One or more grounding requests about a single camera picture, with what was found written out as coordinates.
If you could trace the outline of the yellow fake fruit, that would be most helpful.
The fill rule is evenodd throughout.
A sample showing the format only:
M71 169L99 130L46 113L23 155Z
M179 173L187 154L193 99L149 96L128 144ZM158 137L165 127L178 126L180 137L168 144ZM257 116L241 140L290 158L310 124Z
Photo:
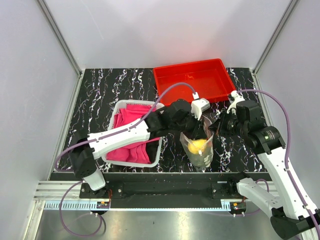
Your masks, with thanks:
M206 142L207 142L206 139L192 140L191 142L188 143L187 148L190 153L195 155L201 155L207 147Z

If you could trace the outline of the clear zip top bag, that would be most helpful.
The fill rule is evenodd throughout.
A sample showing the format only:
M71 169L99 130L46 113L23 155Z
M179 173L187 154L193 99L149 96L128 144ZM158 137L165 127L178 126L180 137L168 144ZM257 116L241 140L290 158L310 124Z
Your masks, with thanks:
M202 116L203 130L206 138L191 140L183 133L180 134L179 140L182 144L184 152L186 153L190 163L198 172L204 172L213 161L213 133L209 130L212 120L207 116Z

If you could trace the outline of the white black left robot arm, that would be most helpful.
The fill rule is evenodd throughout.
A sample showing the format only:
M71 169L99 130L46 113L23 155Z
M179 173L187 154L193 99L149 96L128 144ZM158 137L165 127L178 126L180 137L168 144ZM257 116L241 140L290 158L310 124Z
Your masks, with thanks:
M74 175L88 184L95 197L103 198L108 193L108 186L96 166L98 159L113 150L161 138L174 131L191 139L204 139L206 134L201 117L209 106L209 101L204 98L197 98L191 103L178 99L169 106L156 101L143 117L124 126L85 137L76 134L73 138L75 143L69 148Z

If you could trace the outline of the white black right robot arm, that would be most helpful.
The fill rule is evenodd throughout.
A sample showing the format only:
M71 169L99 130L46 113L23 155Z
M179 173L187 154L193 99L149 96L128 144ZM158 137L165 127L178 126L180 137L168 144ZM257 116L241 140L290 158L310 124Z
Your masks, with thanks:
M266 167L278 195L260 187L247 173L227 180L225 189L232 198L253 202L269 218L283 240L301 235L305 240L320 238L320 210L303 188L288 158L289 144L274 126L264 124L259 105L232 97L228 109L210 126L216 136L239 136L253 149Z

